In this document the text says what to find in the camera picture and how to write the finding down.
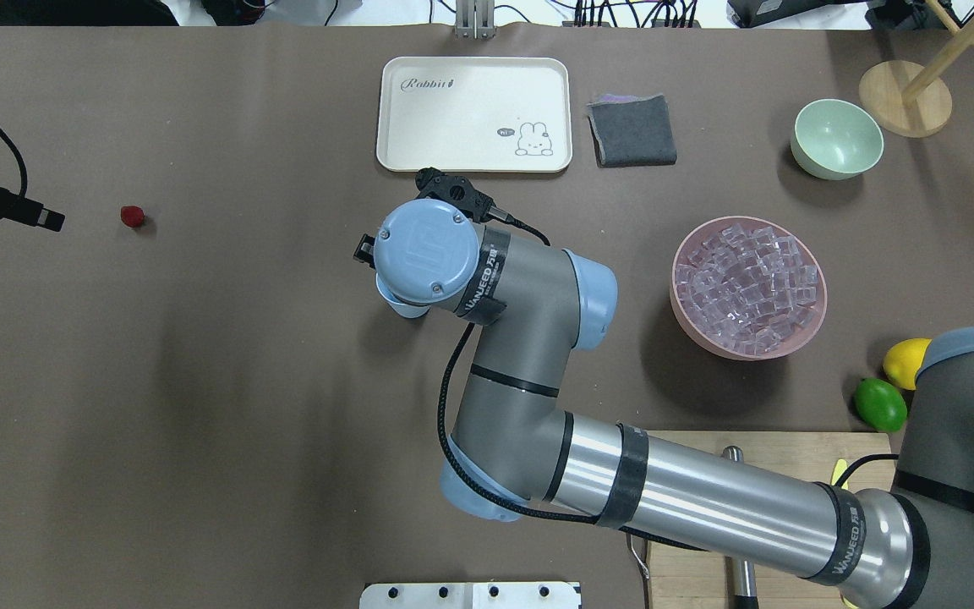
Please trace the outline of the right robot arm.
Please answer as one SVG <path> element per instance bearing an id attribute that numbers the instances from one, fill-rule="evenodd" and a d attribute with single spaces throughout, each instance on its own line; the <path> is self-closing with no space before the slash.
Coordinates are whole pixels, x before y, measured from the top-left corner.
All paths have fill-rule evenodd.
<path id="1" fill-rule="evenodd" d="M 618 274 L 620 311 L 603 347 L 569 366 L 561 401 L 654 431 L 860 431 L 856 381 L 901 339 L 974 326 L 974 198 L 661 206 L 525 207 L 518 215 Z M 799 235 L 831 292 L 817 336 L 765 363 L 695 344 L 669 305 L 669 261 L 692 228 L 750 216 Z"/>

